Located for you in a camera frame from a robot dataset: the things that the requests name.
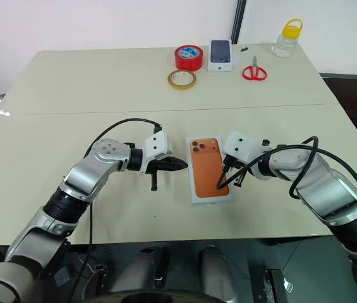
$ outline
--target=yellow bottle cap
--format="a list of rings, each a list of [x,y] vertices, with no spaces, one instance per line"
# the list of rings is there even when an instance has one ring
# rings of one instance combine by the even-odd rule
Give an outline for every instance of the yellow bottle cap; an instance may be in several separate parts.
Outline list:
[[[296,27],[294,25],[289,25],[290,23],[298,21],[300,22],[300,27]],[[290,20],[287,24],[285,24],[285,27],[282,31],[282,34],[284,37],[289,38],[289,39],[296,39],[299,37],[300,32],[302,31],[303,27],[303,22],[300,19],[292,19]]]

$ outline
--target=white wall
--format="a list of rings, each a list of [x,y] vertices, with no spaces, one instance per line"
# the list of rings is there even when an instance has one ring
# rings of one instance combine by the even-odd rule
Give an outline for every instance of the white wall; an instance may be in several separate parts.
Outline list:
[[[247,0],[239,43],[275,41],[292,18],[300,45],[323,73],[357,74],[357,0]]]
[[[41,50],[206,45],[237,0],[0,0],[0,93]]]

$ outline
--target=orange phone box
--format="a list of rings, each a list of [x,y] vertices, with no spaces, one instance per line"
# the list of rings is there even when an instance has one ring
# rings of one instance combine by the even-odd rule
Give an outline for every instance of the orange phone box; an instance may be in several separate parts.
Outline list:
[[[192,205],[224,204],[234,200],[231,185],[216,189],[223,172],[221,146],[218,136],[186,139]]]

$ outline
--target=floor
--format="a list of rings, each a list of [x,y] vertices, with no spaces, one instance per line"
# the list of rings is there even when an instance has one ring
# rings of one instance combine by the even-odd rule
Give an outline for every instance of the floor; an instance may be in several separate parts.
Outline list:
[[[241,303],[274,302],[270,285],[263,282],[265,268],[280,268],[284,278],[294,287],[287,294],[290,303],[357,303],[357,288],[351,274],[351,263],[346,252],[334,237],[316,237],[280,245],[269,245],[260,239],[178,241],[106,244],[95,248],[96,259],[107,259],[114,275],[141,249],[167,246],[171,260],[165,288],[199,292],[198,252],[208,244],[219,247],[229,260]],[[76,253],[68,253],[64,263],[79,268]],[[82,279],[75,299],[81,299],[86,280]],[[34,302],[64,302],[70,282],[56,287],[54,279],[40,282]]]

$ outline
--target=tape roll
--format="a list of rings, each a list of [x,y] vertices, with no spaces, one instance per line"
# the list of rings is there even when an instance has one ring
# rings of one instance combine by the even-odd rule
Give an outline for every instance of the tape roll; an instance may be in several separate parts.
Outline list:
[[[197,76],[191,71],[186,71],[184,69],[177,69],[173,71],[167,77],[168,83],[177,90],[186,90],[191,88],[197,82]]]
[[[195,45],[183,45],[174,52],[176,67],[187,71],[197,71],[202,67],[203,50]]]

